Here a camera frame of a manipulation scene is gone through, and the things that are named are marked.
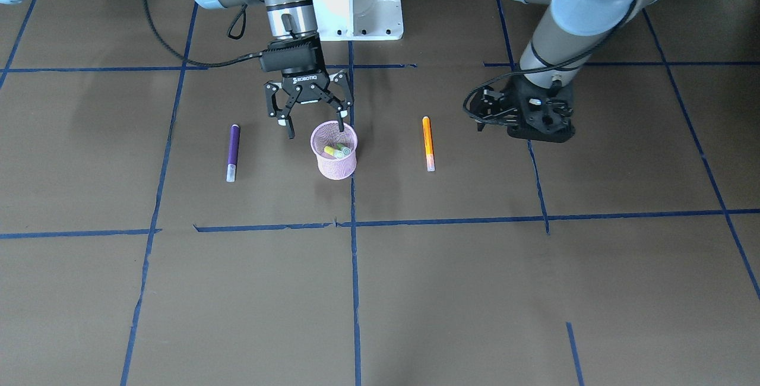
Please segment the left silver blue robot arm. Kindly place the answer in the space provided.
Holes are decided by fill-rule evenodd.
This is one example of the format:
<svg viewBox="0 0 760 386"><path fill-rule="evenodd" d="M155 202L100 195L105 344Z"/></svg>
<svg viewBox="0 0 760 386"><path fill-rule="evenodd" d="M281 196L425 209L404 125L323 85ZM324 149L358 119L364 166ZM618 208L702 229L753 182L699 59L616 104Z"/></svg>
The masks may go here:
<svg viewBox="0 0 760 386"><path fill-rule="evenodd" d="M517 139L564 143L575 133L572 82L600 49L657 0L515 0L545 5L498 97L499 122Z"/></svg>

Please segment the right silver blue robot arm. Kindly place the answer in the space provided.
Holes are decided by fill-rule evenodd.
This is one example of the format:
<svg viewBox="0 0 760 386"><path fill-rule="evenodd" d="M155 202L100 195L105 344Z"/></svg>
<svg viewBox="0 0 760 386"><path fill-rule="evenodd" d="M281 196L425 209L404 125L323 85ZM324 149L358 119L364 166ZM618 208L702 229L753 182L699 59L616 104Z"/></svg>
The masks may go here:
<svg viewBox="0 0 760 386"><path fill-rule="evenodd" d="M204 9L246 7L260 2L266 7L273 40L252 54L264 72L277 71L279 82L264 84L268 115L295 136L291 112L298 104L323 102L335 110L337 129L353 106L345 71L328 74L321 48L313 0L195 0Z"/></svg>

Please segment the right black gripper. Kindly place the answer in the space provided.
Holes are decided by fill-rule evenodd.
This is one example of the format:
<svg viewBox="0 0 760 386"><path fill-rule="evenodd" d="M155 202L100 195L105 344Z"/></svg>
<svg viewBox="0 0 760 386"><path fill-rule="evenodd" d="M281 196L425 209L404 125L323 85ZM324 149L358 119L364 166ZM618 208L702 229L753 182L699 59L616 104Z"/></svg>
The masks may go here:
<svg viewBox="0 0 760 386"><path fill-rule="evenodd" d="M264 98L269 118L278 120L287 129L289 139L295 137L291 110L295 104L325 102L336 110L339 132L354 105L349 72L329 75L318 35L274 40L260 52L259 64L264 72L281 72L280 82L264 83ZM277 93L287 95L284 107L277 104Z"/></svg>

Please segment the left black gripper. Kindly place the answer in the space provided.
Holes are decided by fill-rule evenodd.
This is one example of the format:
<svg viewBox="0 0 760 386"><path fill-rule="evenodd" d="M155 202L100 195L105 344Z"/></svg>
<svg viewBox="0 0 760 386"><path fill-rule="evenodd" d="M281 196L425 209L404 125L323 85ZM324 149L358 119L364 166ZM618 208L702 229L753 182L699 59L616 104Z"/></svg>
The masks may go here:
<svg viewBox="0 0 760 386"><path fill-rule="evenodd" d="M509 136L550 143L564 143L575 136L572 83L563 86L554 82L549 88L543 88L523 75L511 77L506 86L506 99L517 110L517 123L507 127Z"/></svg>

